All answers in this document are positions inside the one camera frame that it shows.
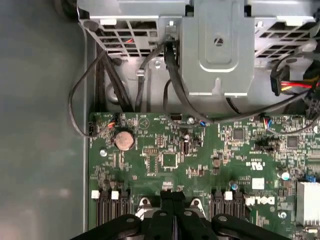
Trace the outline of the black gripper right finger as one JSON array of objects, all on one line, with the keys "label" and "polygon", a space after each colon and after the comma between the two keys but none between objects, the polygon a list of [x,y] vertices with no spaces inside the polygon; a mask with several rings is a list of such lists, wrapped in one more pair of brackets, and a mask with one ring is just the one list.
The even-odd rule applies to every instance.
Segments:
[{"label": "black gripper right finger", "polygon": [[218,214],[210,221],[186,210],[185,195],[173,193],[174,216],[177,218],[175,240],[276,240],[278,235],[232,215]]}]

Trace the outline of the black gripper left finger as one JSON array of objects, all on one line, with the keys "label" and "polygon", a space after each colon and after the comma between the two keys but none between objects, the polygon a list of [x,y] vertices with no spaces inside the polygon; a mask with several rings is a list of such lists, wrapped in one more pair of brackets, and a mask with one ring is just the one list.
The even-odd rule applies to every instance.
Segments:
[{"label": "black gripper left finger", "polygon": [[160,209],[141,220],[133,214],[118,218],[75,236],[74,240],[172,240],[174,204],[171,192],[160,194]]}]

